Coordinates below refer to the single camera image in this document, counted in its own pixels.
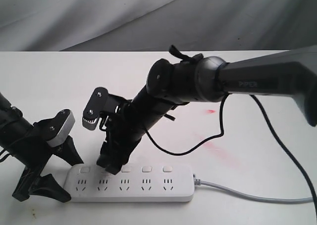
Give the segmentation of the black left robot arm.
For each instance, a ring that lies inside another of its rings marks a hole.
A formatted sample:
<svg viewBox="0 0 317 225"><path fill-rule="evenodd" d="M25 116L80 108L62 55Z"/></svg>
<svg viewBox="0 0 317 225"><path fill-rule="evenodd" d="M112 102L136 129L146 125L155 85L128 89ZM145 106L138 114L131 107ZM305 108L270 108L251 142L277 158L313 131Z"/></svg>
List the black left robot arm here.
<svg viewBox="0 0 317 225"><path fill-rule="evenodd" d="M74 123L72 111L63 109L53 118L31 124L20 109L12 106L4 96L0 97L1 161L12 156L25 166L13 198L23 202L36 195L62 203L71 200L70 194L52 174L41 176L41 173L53 155L71 166L83 163L69 135Z"/></svg>

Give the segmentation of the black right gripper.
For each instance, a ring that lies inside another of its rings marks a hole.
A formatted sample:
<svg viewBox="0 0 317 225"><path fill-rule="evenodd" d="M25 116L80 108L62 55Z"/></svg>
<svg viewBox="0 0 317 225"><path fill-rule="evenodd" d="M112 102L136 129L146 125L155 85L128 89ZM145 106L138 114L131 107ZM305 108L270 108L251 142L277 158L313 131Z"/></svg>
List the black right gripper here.
<svg viewBox="0 0 317 225"><path fill-rule="evenodd" d="M100 130L105 126L106 137L96 164L113 175L127 164L131 153L145 134L149 120L147 103L106 103L101 109Z"/></svg>

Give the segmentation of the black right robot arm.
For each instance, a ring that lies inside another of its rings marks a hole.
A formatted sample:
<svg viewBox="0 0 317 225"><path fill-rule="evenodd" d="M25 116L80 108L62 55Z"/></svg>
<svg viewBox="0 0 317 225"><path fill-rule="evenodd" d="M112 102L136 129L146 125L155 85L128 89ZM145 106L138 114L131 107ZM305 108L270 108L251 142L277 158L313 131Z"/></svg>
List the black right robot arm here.
<svg viewBox="0 0 317 225"><path fill-rule="evenodd" d="M227 94L291 97L308 124L316 126L316 46L238 62L201 54L176 64L156 61L134 99L121 101L117 112L104 109L106 139L97 165L117 174L146 130L168 111L190 102L220 102Z"/></svg>

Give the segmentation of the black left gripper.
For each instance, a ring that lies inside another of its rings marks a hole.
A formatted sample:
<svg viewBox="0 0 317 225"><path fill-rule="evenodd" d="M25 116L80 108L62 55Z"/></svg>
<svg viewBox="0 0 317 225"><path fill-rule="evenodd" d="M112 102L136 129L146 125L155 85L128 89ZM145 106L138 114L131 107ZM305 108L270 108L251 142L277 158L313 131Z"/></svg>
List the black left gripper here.
<svg viewBox="0 0 317 225"><path fill-rule="evenodd" d="M58 184L52 174L41 176L53 155L71 166L84 163L71 136L68 135L62 144L54 148L48 145L45 139L49 137L52 119L42 119L30 124L21 111L11 112L11 155L25 165L12 194L18 201L25 201L31 195L47 197L59 202L71 200L70 194Z"/></svg>

